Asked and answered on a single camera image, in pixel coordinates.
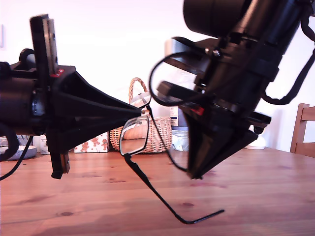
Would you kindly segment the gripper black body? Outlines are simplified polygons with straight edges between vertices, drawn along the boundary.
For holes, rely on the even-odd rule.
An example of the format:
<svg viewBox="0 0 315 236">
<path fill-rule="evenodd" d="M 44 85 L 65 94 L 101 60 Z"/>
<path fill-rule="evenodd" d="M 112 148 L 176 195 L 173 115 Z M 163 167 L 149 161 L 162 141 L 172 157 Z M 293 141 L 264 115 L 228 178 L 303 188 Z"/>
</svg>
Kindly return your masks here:
<svg viewBox="0 0 315 236">
<path fill-rule="evenodd" d="M 158 99 L 168 105 L 172 102 L 183 102 L 184 105 L 197 104 L 201 101 L 201 99 L 205 98 L 203 93 L 199 93 L 167 81 L 161 82 L 157 90 Z M 271 118 L 269 116 L 255 111 L 251 111 L 249 113 L 247 120 L 254 126 L 254 129 L 258 130 L 263 130 L 271 122 Z"/>
<path fill-rule="evenodd" d="M 70 166 L 68 151 L 58 150 L 56 130 L 52 127 L 55 114 L 51 92 L 59 72 L 54 20 L 47 14 L 34 16 L 30 19 L 30 27 L 40 98 L 44 108 L 45 135 L 52 163 L 51 177 L 60 179 L 63 174 L 69 172 Z"/>
</svg>

